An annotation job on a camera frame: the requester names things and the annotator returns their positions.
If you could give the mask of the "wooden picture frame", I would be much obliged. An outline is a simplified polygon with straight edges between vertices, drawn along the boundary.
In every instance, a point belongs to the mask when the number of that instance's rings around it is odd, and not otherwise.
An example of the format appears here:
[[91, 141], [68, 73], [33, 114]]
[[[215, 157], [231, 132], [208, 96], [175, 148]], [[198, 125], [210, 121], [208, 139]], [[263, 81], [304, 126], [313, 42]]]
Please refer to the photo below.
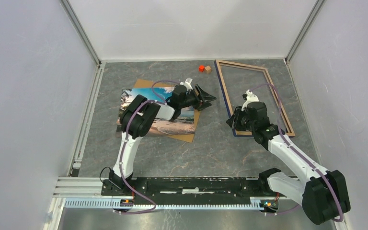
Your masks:
[[227, 87], [227, 84], [224, 80], [224, 75], [222, 73], [222, 67], [230, 67], [230, 68], [245, 69], [245, 70], [252, 70], [252, 71], [261, 72], [261, 73], [263, 73], [263, 75], [265, 77], [266, 84], [268, 84], [268, 87], [270, 88], [270, 91], [271, 91], [271, 94], [272, 94], [272, 97], [273, 97], [275, 103], [277, 104], [277, 106], [280, 106], [280, 113], [278, 113], [278, 114], [281, 115], [281, 119], [282, 119], [282, 121], [284, 122], [284, 125], [285, 125], [283, 130], [290, 137], [295, 137], [296, 136], [296, 133], [295, 133], [295, 131], [294, 131], [292, 125], [291, 125], [291, 122], [288, 118], [288, 115], [287, 115], [285, 109], [284, 109], [284, 106], [283, 106], [282, 103], [279, 102], [280, 98], [279, 98], [277, 89], [274, 89], [275, 86], [274, 86], [272, 78], [269, 74], [268, 68], [249, 65], [249, 64], [243, 64], [243, 63], [237, 63], [237, 62], [232, 62], [232, 61], [226, 61], [226, 60], [215, 60], [214, 64], [215, 64], [219, 84], [220, 84], [220, 87], [221, 87], [223, 99], [224, 99], [225, 106], [226, 106], [227, 113], [228, 113], [229, 117], [231, 117], [234, 114], [234, 110], [233, 110], [231, 102], [230, 102], [230, 96], [228, 94], [228, 87]]

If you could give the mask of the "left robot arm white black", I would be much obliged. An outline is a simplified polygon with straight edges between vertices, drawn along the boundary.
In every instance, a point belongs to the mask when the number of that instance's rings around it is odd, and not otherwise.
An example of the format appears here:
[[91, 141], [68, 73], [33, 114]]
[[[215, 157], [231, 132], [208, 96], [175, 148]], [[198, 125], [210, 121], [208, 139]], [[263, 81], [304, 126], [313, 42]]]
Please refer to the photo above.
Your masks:
[[173, 121], [183, 108], [192, 107], [201, 111], [211, 106], [217, 98], [190, 83], [175, 85], [171, 96], [165, 101], [157, 101], [139, 94], [124, 110], [120, 117], [122, 139], [117, 160], [109, 172], [109, 181], [119, 195], [131, 190], [134, 159], [140, 141], [147, 135], [156, 119]]

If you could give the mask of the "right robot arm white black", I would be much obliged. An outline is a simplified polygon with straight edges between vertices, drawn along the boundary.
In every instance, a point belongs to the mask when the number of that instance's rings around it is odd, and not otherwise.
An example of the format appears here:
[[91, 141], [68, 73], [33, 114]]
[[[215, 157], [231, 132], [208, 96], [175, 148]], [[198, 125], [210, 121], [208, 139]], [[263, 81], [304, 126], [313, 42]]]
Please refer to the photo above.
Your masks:
[[278, 157], [296, 175], [293, 179], [272, 168], [259, 174], [258, 191], [269, 196], [278, 192], [302, 207], [309, 220], [320, 225], [343, 222], [351, 209], [345, 176], [311, 159], [277, 125], [272, 124], [263, 102], [237, 106], [226, 123], [236, 131], [250, 131], [258, 144]]

